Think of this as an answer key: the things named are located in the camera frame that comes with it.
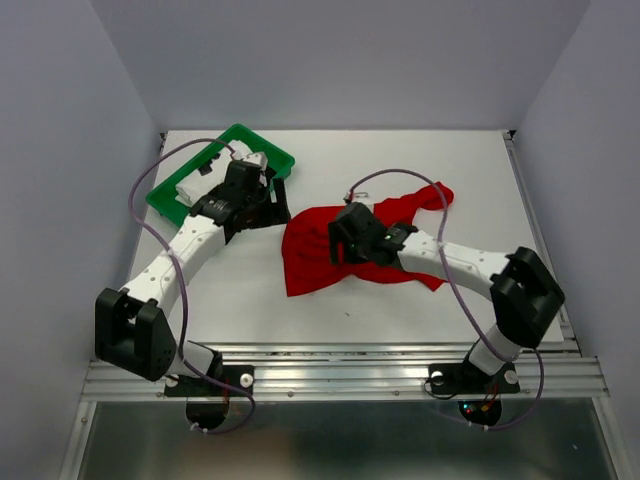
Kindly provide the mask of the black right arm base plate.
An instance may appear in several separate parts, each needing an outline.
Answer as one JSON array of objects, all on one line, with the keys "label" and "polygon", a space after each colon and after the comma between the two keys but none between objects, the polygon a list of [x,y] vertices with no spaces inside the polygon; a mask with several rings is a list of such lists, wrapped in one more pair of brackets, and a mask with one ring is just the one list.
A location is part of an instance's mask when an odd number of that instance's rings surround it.
[{"label": "black right arm base plate", "polygon": [[435,363],[428,367],[426,387],[438,397],[484,395],[520,392],[518,375],[513,363],[504,364],[497,373],[486,374],[468,362]]}]

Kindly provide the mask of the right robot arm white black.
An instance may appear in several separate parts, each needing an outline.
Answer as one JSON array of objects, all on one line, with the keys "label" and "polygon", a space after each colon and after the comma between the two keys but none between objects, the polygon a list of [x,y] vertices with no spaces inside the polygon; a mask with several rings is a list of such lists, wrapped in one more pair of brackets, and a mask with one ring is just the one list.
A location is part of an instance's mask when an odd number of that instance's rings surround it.
[{"label": "right robot arm white black", "polygon": [[[539,255],[526,247],[513,253],[476,250],[446,242],[413,225],[386,226],[367,206],[353,202],[328,225],[333,264],[373,263],[444,280],[479,340],[460,366],[463,384],[482,390],[524,349],[539,347],[566,296]],[[484,331],[459,289],[489,300],[495,322]]]}]

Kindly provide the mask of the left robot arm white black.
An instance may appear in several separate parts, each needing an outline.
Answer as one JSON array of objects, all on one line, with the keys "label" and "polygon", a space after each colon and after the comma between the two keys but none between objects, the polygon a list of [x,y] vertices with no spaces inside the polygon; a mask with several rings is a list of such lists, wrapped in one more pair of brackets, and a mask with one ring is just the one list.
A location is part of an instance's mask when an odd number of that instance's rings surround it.
[{"label": "left robot arm white black", "polygon": [[95,355],[149,381],[188,376],[199,393],[215,392],[223,360],[216,350],[174,334],[167,320],[204,264],[232,238],[249,229],[290,219],[282,179],[264,153],[231,161],[223,182],[191,207],[163,250],[118,290],[104,289],[95,303]]}]

